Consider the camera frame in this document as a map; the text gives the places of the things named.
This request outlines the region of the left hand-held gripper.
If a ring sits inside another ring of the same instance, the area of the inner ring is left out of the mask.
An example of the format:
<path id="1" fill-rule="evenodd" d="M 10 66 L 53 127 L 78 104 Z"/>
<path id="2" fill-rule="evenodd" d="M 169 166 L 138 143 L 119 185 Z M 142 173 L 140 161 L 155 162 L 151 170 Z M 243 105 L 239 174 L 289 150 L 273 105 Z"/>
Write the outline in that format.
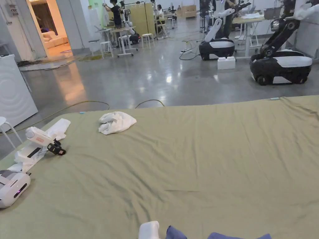
<path id="1" fill-rule="evenodd" d="M 141 224 L 138 239 L 159 239 L 159 222 L 151 221 Z"/>

